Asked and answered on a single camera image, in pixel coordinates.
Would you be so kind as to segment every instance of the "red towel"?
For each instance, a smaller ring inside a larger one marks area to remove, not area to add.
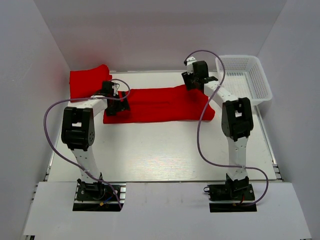
[[[70,97],[90,97],[102,88],[102,82],[111,80],[109,69],[101,65],[94,69],[70,72]],[[199,120],[208,97],[201,91],[187,91],[185,85],[167,88],[132,89],[128,96],[130,111],[117,112],[116,116],[104,113],[104,124],[155,123]],[[214,118],[215,111],[208,106],[204,121]]]
[[[127,98],[130,111],[116,116],[104,113],[104,124],[157,123],[199,120],[208,97],[198,89],[187,91],[185,85],[166,88],[132,89]],[[214,118],[215,111],[208,106],[203,120]]]
[[[109,68],[101,65],[90,70],[70,71],[70,98],[89,98],[102,88],[102,82],[111,80]]]

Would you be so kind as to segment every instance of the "wire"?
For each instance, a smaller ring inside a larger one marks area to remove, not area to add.
[[[107,200],[103,201],[103,204],[106,204],[108,201],[110,201],[112,199],[112,196],[109,197]]]
[[[67,157],[63,156],[63,155],[55,148],[55,146],[53,145],[53,143],[52,143],[52,141],[51,141],[51,139],[50,139],[50,137],[49,137],[48,128],[47,128],[47,117],[48,117],[48,113],[50,112],[50,110],[51,110],[54,106],[56,106],[56,105],[58,105],[58,104],[62,104],[62,103],[70,102],[70,101],[87,101],[87,100],[92,100],[92,99],[109,99],[109,100],[121,101],[121,100],[123,100],[123,99],[125,99],[125,98],[127,98],[127,97],[129,96],[131,89],[130,89],[129,85],[128,85],[125,81],[120,80],[120,79],[117,79],[117,78],[112,79],[111,81],[119,81],[119,82],[125,84],[125,85],[127,86],[127,88],[128,88],[128,94],[127,94],[126,96],[124,96],[124,97],[121,97],[121,98],[114,98],[114,97],[108,97],[108,96],[97,96],[97,97],[80,97],[80,98],[73,98],[73,99],[70,99],[70,98],[69,98],[69,99],[64,99],[64,100],[57,101],[57,102],[55,102],[54,104],[52,104],[50,107],[48,107],[48,109],[45,111],[45,114],[44,114],[44,117],[43,117],[43,129],[44,129],[44,134],[45,134],[46,140],[48,141],[51,149],[52,149],[60,158],[62,158],[63,160],[65,160],[65,161],[67,161],[68,163],[73,164],[73,165],[77,166],[78,168],[80,168],[80,169],[81,169],[82,171],[84,171],[91,179],[93,179],[93,180],[95,180],[95,181],[97,181],[97,182],[101,182],[101,183],[107,184],[107,185],[111,188],[112,192],[114,193],[114,195],[115,195],[115,197],[116,197],[116,200],[117,200],[117,202],[118,202],[118,204],[119,204],[120,209],[122,209],[122,206],[121,206],[121,203],[120,203],[120,199],[119,199],[118,195],[116,194],[114,187],[113,187],[109,182],[94,177],[94,176],[93,176],[88,170],[86,170],[83,166],[81,166],[81,165],[75,163],[74,161],[68,159]]]
[[[239,202],[237,205],[242,204],[244,202],[244,200],[245,200],[245,195],[243,194],[241,202]]]
[[[100,200],[100,199],[102,199],[102,198],[105,196],[105,194],[106,194],[106,189],[104,189],[103,194],[102,194],[102,197],[100,197],[100,198],[94,198],[94,197],[93,197],[93,199],[94,199],[94,200]]]
[[[209,51],[209,50],[196,50],[196,51],[193,51],[192,53],[190,53],[184,61],[187,61],[187,59],[195,54],[195,53],[198,53],[198,52],[206,52],[206,53],[210,53],[210,54],[213,54],[214,56],[216,56],[216,58],[220,61],[221,65],[222,65],[222,68],[223,68],[223,76],[222,76],[222,80],[221,82],[219,83],[219,85],[216,87],[216,89],[213,91],[212,95],[209,97],[208,101],[206,102],[204,108],[203,108],[203,111],[201,113],[201,116],[200,116],[200,119],[199,119],[199,122],[198,122],[198,126],[197,126],[197,130],[196,130],[196,145],[197,145],[197,148],[198,148],[198,152],[200,154],[200,156],[202,157],[202,159],[204,161],[206,161],[208,164],[211,164],[213,166],[216,166],[216,167],[221,167],[221,168],[237,168],[237,169],[249,169],[249,170],[257,170],[259,172],[261,172],[264,177],[265,177],[265,180],[266,180],[266,185],[265,185],[265,190],[263,192],[263,194],[261,195],[261,197],[252,202],[252,203],[249,203],[249,204],[246,204],[246,206],[252,206],[258,202],[260,202],[266,195],[267,191],[268,191],[268,188],[269,188],[269,179],[268,179],[268,176],[267,174],[261,170],[260,168],[257,168],[257,167],[253,167],[253,166],[241,166],[241,165],[225,165],[225,164],[218,164],[218,163],[214,163],[214,162],[211,162],[209,161],[208,159],[206,159],[206,157],[203,155],[202,151],[201,151],[201,147],[200,147],[200,126],[201,126],[201,122],[202,122],[202,119],[204,117],[204,114],[207,110],[207,107],[210,103],[210,101],[214,98],[214,96],[216,95],[216,93],[219,91],[219,89],[221,88],[222,84],[224,83],[224,80],[225,80],[225,77],[226,77],[226,68],[225,68],[225,65],[223,63],[223,61],[221,60],[221,58],[216,54],[214,53],[213,51]]]

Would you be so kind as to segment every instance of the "robotic arm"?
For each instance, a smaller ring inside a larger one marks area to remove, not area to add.
[[[98,91],[95,97],[113,97],[119,98],[115,90],[116,83],[104,81],[102,89]],[[95,178],[103,179],[98,170],[96,160],[92,150],[92,144],[95,140],[94,117],[101,111],[106,111],[108,116],[116,115],[117,112],[129,110],[128,100],[113,101],[109,99],[92,99],[85,101],[79,106],[67,106],[63,112],[61,138],[64,144],[75,156],[77,163],[89,171]],[[81,182],[86,184],[96,183],[81,171]]]
[[[205,61],[197,61],[193,56],[186,62],[187,71],[182,73],[187,90],[199,89],[210,97],[218,87],[219,81],[209,77]],[[213,99],[222,109],[221,127],[228,141],[229,165],[246,166],[246,147],[254,127],[250,100],[238,98],[221,87]],[[234,200],[251,191],[245,168],[228,168],[226,182],[222,187],[210,185],[209,193],[213,200]]]

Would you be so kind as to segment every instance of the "white wall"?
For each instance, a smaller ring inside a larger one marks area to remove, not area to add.
[[[1,1],[0,32],[0,233],[17,240],[51,155],[43,115],[67,96],[69,67],[32,0]]]
[[[198,49],[256,56],[286,2],[34,1],[72,70],[117,71],[181,70]]]
[[[282,176],[320,239],[320,1],[288,0],[258,57],[273,99],[260,109]]]

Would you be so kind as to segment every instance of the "red fabric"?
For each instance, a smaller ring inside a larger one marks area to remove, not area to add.
[[[70,72],[70,98],[86,98],[101,89],[102,82],[112,76],[106,65],[94,69]],[[168,88],[132,89],[128,96],[130,111],[106,116],[104,124],[154,123],[199,120],[208,97],[197,89],[187,91],[186,86]],[[208,106],[203,120],[214,118],[215,111]]]
[[[109,68],[106,65],[94,69],[70,72],[70,98],[88,98],[102,87],[102,82],[111,80]]]
[[[187,91],[185,85],[132,89],[127,99],[130,111],[117,112],[116,116],[107,116],[104,113],[104,124],[199,120],[208,101],[208,97],[201,91],[197,89]],[[214,116],[215,111],[208,106],[203,120],[210,121]]]

